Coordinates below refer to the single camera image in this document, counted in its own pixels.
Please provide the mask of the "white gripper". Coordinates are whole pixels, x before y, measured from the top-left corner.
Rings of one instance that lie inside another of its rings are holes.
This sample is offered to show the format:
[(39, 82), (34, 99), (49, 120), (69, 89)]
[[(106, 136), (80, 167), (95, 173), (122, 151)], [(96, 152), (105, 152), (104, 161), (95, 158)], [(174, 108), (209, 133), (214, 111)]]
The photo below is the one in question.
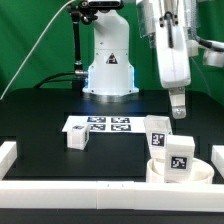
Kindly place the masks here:
[(156, 52), (160, 82), (169, 89), (172, 115), (183, 119), (186, 117), (184, 86), (190, 84), (191, 77), (185, 35), (176, 15), (166, 13), (157, 21)]

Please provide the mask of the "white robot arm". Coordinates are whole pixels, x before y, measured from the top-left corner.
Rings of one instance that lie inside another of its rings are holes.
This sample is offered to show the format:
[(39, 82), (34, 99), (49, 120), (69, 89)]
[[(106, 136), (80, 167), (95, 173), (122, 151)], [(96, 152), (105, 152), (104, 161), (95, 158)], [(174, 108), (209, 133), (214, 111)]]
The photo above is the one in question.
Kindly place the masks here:
[[(173, 117), (186, 116), (185, 87), (191, 83), (189, 57), (197, 48), (188, 39), (195, 26), (196, 0), (135, 0), (140, 36), (156, 47), (160, 83), (169, 91)], [(129, 62), (129, 24), (118, 15), (122, 0), (87, 0), (97, 11), (94, 60), (84, 92), (116, 102), (136, 94), (134, 68)]]

